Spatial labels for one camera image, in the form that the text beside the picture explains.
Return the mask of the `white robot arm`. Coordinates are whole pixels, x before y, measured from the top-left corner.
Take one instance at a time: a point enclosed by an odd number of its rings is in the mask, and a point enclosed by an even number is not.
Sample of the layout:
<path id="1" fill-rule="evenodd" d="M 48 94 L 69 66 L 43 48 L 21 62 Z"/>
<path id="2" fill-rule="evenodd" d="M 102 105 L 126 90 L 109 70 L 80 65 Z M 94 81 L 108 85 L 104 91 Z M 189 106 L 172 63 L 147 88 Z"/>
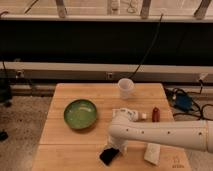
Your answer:
<path id="1" fill-rule="evenodd" d="M 112 119 L 108 133 L 117 141 L 143 141 L 213 153 L 213 121 L 139 123 L 118 114 Z"/>

